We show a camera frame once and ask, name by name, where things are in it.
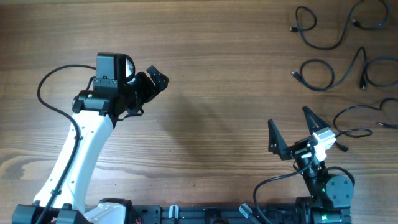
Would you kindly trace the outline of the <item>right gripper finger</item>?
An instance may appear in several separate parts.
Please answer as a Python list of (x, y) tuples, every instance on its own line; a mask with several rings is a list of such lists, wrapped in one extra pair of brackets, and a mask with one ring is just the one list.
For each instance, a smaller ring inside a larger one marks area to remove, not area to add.
[(280, 134), (274, 121), (270, 119), (268, 121), (269, 130), (269, 146), (268, 151), (273, 154), (288, 154), (288, 146)]
[(311, 135), (319, 130), (331, 128), (329, 124), (317, 116), (308, 106), (303, 106), (302, 110)]

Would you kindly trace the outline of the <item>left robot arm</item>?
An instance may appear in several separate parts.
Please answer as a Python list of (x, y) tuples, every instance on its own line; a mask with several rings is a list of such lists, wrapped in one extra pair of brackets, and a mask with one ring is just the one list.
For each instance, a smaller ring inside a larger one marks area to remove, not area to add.
[(136, 72), (132, 58), (119, 53), (98, 53), (93, 70), (95, 76), (73, 99), (72, 115), (43, 102), (71, 126), (47, 181), (32, 204), (16, 207), (13, 223), (141, 223), (130, 200), (104, 198), (87, 210), (86, 195), (116, 124), (142, 116), (142, 107), (168, 87), (169, 78), (153, 65)]

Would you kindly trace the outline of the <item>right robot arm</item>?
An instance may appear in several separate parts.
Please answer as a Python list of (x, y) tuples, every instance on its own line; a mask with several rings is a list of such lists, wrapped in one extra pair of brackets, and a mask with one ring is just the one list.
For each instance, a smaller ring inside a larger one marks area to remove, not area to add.
[(351, 223), (354, 177), (340, 167), (325, 165), (326, 151), (335, 144), (336, 135), (309, 107), (302, 110), (310, 135), (291, 146), (275, 122), (268, 121), (269, 152), (283, 161), (295, 161), (295, 171), (303, 177), (310, 194), (296, 199), (294, 219), (296, 223)]

